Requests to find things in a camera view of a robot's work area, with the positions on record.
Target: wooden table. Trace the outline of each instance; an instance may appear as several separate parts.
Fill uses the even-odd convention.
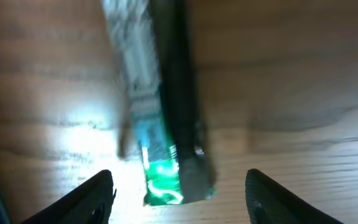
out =
[[[98,0],[0,0],[0,190],[14,223],[101,169],[118,188],[111,223],[248,223],[250,168],[358,223],[358,1],[192,0],[191,9],[218,193],[144,207]]]

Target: wood grain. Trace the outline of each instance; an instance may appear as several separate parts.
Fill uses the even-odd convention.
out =
[[[217,194],[145,207],[99,1],[0,0],[0,190],[13,223],[101,169],[118,188],[111,223],[249,223],[251,168],[358,223],[358,1],[190,3]]]

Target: green wrapper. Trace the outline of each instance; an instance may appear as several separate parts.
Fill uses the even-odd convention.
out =
[[[147,181],[145,202],[149,205],[194,202],[209,198],[212,192],[206,159],[196,143],[199,141],[189,140],[196,136],[198,119],[193,116],[197,112],[183,110],[195,108],[186,105],[195,97],[189,94],[194,92],[191,89],[193,83],[189,82],[191,79],[180,79],[186,75],[190,77],[191,72],[183,70],[189,68],[190,63],[185,60],[182,50],[171,47],[177,45],[172,45],[176,25],[174,2],[102,1],[110,39],[121,60],[131,103],[135,138],[142,152]],[[150,15],[151,5],[155,12],[158,11],[154,18]],[[158,49],[155,33],[159,34]],[[183,85],[189,83],[190,89],[186,90]]]

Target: candy bar wrapper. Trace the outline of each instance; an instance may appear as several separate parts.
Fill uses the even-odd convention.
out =
[[[184,1],[102,0],[131,104],[149,205],[210,198]]]

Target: wooden surface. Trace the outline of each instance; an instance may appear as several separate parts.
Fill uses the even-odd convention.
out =
[[[143,207],[133,137],[119,142],[127,107],[99,2],[0,0],[0,189],[14,223],[101,169],[118,188],[111,223],[248,223],[250,168],[358,223],[358,1],[191,6],[218,193]]]

